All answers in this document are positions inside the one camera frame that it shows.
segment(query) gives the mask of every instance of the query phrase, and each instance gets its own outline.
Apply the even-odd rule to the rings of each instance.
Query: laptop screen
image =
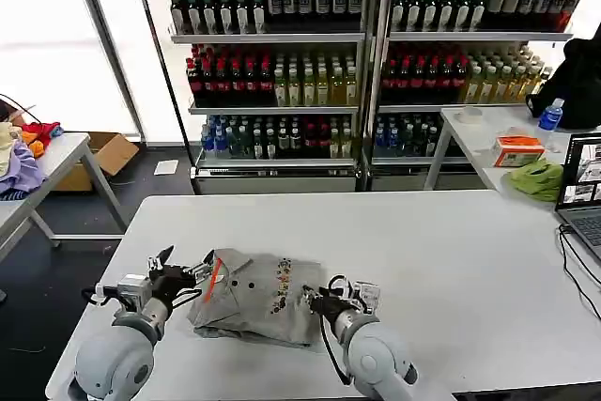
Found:
[[[601,206],[601,133],[570,138],[557,208]]]

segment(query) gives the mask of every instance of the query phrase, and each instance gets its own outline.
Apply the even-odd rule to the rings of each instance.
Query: blue bottle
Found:
[[[536,137],[539,139],[544,147],[550,149],[551,147],[551,135],[555,129],[557,129],[560,120],[563,115],[563,99],[557,98],[553,101],[541,114],[538,120],[538,129],[536,131]]]

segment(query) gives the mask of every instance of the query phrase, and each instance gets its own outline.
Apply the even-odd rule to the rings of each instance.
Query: shelf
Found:
[[[311,168],[353,168],[353,159],[288,159],[288,160],[240,160],[211,159],[198,160],[197,169],[311,169]]]
[[[521,107],[523,103],[447,103],[444,105],[380,105],[378,113],[435,113],[443,108],[455,107]]]
[[[391,32],[390,41],[568,41],[572,37],[547,32]]]
[[[374,166],[429,166],[432,157],[377,157],[372,160]],[[470,164],[465,157],[445,157],[442,164]]]
[[[248,35],[172,35],[175,44],[361,42],[364,33],[254,33]]]
[[[359,107],[190,107],[188,111],[191,115],[352,115]]]

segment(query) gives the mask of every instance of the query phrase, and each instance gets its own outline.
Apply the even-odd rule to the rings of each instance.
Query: table leg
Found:
[[[430,165],[428,175],[425,178],[424,190],[434,190],[434,187],[436,187],[436,182],[439,179],[440,167],[442,166],[442,161],[447,153],[450,141],[451,132],[449,131],[448,124],[445,122],[444,126],[442,126],[442,131],[440,132],[439,142],[436,145],[434,159]]]
[[[42,231],[42,233],[44,234],[44,236],[46,236],[50,244],[52,244],[53,248],[57,247],[60,244],[60,241],[54,239],[53,230],[50,228],[49,225],[46,224],[46,222],[41,218],[41,216],[39,216],[39,214],[35,210],[31,212],[29,218],[38,227],[38,229]]]
[[[85,171],[87,171],[88,175],[92,178],[94,186],[106,201],[107,207],[111,211],[111,215],[113,215],[119,229],[121,232],[125,232],[128,229],[128,225],[130,225],[130,220],[123,212],[123,208],[119,204],[119,201],[117,201],[115,193],[113,193],[109,182],[107,182],[104,177],[104,174],[94,159],[89,147],[85,148],[82,164],[84,165]]]

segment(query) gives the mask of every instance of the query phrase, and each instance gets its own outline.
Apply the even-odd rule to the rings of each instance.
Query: black bag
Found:
[[[553,77],[526,103],[538,117],[556,98],[563,99],[560,127],[594,129],[601,125],[601,40],[572,39],[563,54]]]

